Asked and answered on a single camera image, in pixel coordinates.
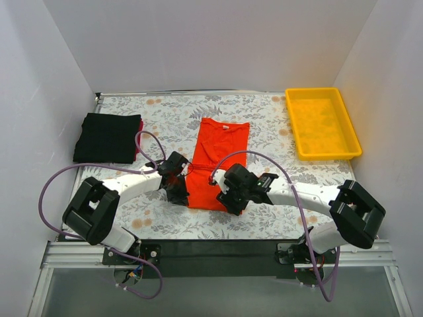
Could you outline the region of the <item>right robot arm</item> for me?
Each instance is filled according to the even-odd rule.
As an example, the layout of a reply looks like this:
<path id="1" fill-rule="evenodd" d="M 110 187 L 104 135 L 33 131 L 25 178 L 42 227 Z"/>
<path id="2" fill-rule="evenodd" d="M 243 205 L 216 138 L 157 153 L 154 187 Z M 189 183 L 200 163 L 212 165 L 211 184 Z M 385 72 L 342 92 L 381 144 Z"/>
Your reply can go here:
<path id="1" fill-rule="evenodd" d="M 234 164 L 229 170 L 214 172 L 211 184 L 219 186 L 217 200 L 233 215 L 240 215 L 249 202 L 254 202 L 298 207 L 330 217 L 329 223 L 309 229 L 292 248 L 312 249 L 315 255 L 346 244 L 372 248 L 386 215 L 385 208 L 354 180 L 339 186 L 293 184 L 277 174 L 256 176 Z"/>

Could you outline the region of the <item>orange t-shirt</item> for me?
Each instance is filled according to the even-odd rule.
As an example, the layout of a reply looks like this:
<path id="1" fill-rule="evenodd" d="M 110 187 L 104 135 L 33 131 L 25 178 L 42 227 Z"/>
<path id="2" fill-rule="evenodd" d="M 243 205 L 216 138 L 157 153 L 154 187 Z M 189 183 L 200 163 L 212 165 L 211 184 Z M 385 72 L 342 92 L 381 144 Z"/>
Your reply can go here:
<path id="1" fill-rule="evenodd" d="M 221 160 L 224 160 L 220 166 L 222 170 L 227 170 L 236 163 L 247 165 L 246 153 L 230 158 L 227 155 L 247 150 L 249 131 L 249 123 L 222 123 L 211 118 L 202 118 L 192 159 L 192 171 L 186 177 L 189 208 L 226 212 L 226 208 L 217 200 L 219 186 L 209 184 L 210 176 Z"/>

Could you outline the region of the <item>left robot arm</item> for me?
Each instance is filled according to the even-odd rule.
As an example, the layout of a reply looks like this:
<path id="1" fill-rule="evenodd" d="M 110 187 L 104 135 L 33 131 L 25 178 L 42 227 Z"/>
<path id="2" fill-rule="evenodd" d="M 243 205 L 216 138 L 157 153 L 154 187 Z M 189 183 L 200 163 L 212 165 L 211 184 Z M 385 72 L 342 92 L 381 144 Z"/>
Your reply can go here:
<path id="1" fill-rule="evenodd" d="M 188 190 L 182 173 L 189 161 L 178 152 L 155 163 L 147 163 L 136 173 L 109 180 L 86 178 L 63 214 L 63 222 L 91 245 L 103 244 L 136 256 L 139 238 L 114 222 L 120 205 L 141 194 L 166 191 L 169 203 L 188 205 Z"/>

